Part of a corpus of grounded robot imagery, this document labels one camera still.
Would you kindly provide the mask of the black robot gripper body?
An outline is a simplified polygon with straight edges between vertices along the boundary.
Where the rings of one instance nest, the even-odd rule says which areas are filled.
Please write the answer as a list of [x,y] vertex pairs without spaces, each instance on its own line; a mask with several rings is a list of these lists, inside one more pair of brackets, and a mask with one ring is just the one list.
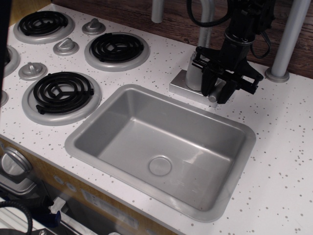
[[200,68],[202,73],[205,68],[216,70],[219,72],[219,79],[225,82],[239,81],[240,89],[255,94],[258,83],[264,77],[247,62],[247,53],[252,43],[253,41],[240,43],[225,39],[220,50],[197,47],[193,65]]

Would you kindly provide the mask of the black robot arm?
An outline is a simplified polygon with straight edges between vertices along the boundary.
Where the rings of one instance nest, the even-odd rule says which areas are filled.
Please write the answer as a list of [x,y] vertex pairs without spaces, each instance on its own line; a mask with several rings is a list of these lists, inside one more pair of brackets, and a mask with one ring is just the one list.
[[247,61],[247,54],[254,52],[256,35],[262,35],[271,46],[266,30],[271,28],[274,17],[273,0],[229,0],[227,13],[222,18],[198,21],[192,12],[192,1],[186,2],[189,18],[200,27],[214,27],[226,21],[224,42],[219,50],[196,48],[192,65],[201,69],[201,93],[210,102],[225,104],[236,90],[254,94],[263,76]]

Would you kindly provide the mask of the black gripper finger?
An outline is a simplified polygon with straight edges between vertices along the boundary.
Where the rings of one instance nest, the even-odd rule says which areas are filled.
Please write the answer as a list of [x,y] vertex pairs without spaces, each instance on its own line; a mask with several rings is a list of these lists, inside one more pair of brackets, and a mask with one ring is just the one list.
[[210,68],[205,68],[202,73],[201,93],[208,96],[212,89],[215,87],[219,72]]
[[231,98],[233,93],[240,89],[241,83],[239,81],[229,80],[223,86],[220,92],[220,96],[217,100],[218,104],[226,104],[227,101]]

